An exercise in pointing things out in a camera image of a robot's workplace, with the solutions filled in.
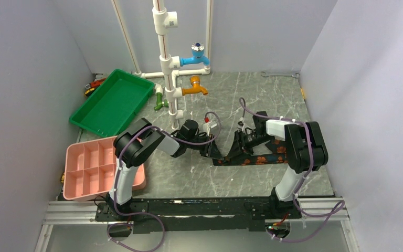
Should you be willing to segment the dark floral necktie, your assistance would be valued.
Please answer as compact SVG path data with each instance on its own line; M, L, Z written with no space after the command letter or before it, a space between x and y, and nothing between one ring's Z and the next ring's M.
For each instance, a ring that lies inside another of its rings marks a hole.
M239 154L236 157L226 157L223 161L212 160L214 166L246 166L246 165L266 165L287 163L287 149L284 141L271 140L265 144L271 151L269 154L250 155Z

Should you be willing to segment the green plastic tray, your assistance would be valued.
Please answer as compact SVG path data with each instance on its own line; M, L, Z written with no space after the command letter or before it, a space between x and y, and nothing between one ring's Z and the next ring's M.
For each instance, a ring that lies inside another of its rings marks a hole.
M100 137L112 137L129 126L154 94L155 83L114 70L70 116L69 122Z

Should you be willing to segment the pink compartment organizer box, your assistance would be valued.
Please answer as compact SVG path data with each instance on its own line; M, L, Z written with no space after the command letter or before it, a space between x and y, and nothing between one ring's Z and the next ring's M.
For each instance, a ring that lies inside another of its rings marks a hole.
M115 136L70 145L66 151L63 197L89 201L112 189L116 170Z

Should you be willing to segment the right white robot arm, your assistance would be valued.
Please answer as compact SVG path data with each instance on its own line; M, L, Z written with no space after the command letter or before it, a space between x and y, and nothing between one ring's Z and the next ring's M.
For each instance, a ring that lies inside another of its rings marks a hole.
M260 111L253 115L255 129L242 128L235 132L234 141L226 161L234 165L253 156L253 148L270 140L284 142L280 157L288 168L271 194L275 199L268 204L271 216L280 218L288 212L288 204L299 208L298 192L307 176L328 162L328 151L319 123L300 122L293 119L271 118Z

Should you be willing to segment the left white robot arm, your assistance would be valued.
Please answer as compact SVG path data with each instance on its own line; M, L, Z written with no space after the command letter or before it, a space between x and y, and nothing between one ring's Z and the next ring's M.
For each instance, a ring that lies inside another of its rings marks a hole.
M214 138L212 134L200 132L198 123L191 119L172 133L153 126L145 118L130 125L113 142L116 172L113 188L105 199L110 205L109 214L118 221L128 217L136 173L155 150L177 158L192 149L203 157L222 161L224 158Z

